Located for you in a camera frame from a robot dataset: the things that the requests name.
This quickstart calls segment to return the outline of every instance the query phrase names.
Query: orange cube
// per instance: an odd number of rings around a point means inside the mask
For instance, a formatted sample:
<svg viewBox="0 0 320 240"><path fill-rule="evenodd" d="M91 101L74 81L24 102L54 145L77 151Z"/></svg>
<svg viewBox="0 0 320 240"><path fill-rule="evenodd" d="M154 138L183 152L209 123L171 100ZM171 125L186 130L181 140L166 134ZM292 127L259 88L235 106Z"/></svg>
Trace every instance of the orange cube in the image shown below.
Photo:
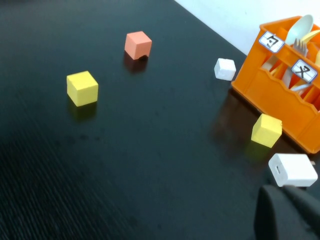
<svg viewBox="0 0 320 240"><path fill-rule="evenodd" d="M137 31L126 35L124 50L133 60L137 60L143 56L149 57L151 45L151 39L143 31Z"/></svg>

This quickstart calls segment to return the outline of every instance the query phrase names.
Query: white power adapter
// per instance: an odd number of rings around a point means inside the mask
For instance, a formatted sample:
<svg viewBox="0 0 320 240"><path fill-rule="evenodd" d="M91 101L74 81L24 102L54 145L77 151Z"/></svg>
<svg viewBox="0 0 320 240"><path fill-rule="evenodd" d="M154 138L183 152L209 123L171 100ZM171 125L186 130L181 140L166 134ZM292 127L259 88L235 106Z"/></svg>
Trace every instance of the white power adapter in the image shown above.
<svg viewBox="0 0 320 240"><path fill-rule="evenodd" d="M318 179L306 154L276 153L269 160L269 168L279 187L310 187Z"/></svg>

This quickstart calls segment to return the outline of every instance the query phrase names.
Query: plastic cutlery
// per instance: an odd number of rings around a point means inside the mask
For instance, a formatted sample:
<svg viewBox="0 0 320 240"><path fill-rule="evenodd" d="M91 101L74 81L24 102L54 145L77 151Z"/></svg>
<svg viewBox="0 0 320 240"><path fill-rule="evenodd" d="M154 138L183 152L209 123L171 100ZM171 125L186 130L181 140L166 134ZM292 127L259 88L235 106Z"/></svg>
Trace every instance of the plastic cutlery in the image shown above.
<svg viewBox="0 0 320 240"><path fill-rule="evenodd" d="M305 42L307 44L311 39L313 39L319 33L320 33L320 30L315 30L315 31L309 32L307 35L305 35L303 38L301 38L301 41Z"/></svg>
<svg viewBox="0 0 320 240"><path fill-rule="evenodd" d="M318 67L320 67L320 51L318 51L318 53L316 54L315 63L314 64L317 65ZM304 90L304 89L306 89L308 87L310 87L310 84L306 83L306 84L291 88L291 90L294 91L294 92L298 92L298 91Z"/></svg>
<svg viewBox="0 0 320 240"><path fill-rule="evenodd" d="M303 55L304 57L307 56L308 48L305 42L299 39L296 39L293 44L293 49L296 50L301 55ZM293 72L291 71L291 67L288 66L282 77L282 81L284 82L284 85L286 85L287 87L289 87L290 85L292 75L293 75Z"/></svg>
<svg viewBox="0 0 320 240"><path fill-rule="evenodd" d="M296 39L301 39L305 35L310 33L313 26L314 26L313 16L310 14L303 16L298 21L296 21L296 23L290 28L284 42L288 45L294 44ZM270 69L276 64L277 60L278 58L275 55L272 55L262 65L262 68L270 71Z"/></svg>

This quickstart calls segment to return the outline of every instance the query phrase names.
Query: black object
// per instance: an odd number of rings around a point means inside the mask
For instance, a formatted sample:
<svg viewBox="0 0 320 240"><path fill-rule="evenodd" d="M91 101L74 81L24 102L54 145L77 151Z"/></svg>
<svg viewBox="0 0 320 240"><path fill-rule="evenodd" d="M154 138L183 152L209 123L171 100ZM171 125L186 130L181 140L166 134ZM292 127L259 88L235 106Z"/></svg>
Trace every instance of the black object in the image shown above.
<svg viewBox="0 0 320 240"><path fill-rule="evenodd" d="M320 202L304 190L272 185L259 190L254 231L257 240L319 239Z"/></svg>

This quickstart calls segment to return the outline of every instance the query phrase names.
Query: cube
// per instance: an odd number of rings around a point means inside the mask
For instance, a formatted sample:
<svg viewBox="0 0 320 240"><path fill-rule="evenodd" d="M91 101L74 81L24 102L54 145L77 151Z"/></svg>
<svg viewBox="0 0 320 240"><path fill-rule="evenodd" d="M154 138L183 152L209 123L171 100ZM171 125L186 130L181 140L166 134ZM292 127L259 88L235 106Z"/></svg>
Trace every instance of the cube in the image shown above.
<svg viewBox="0 0 320 240"><path fill-rule="evenodd" d="M236 74L236 65L233 60L219 58L214 66L214 74L217 79L231 81Z"/></svg>
<svg viewBox="0 0 320 240"><path fill-rule="evenodd" d="M318 174L306 154L276 153L268 165L279 187L310 187L318 179Z"/></svg>
<svg viewBox="0 0 320 240"><path fill-rule="evenodd" d="M282 121L272 116L261 114L253 126L251 140L272 148L282 134Z"/></svg>
<svg viewBox="0 0 320 240"><path fill-rule="evenodd" d="M151 45L151 39L143 31L137 31L126 35L124 50L133 60L137 60L143 56L149 57Z"/></svg>
<svg viewBox="0 0 320 240"><path fill-rule="evenodd" d="M88 71L66 76L66 85L67 94L77 107L98 100L98 83Z"/></svg>

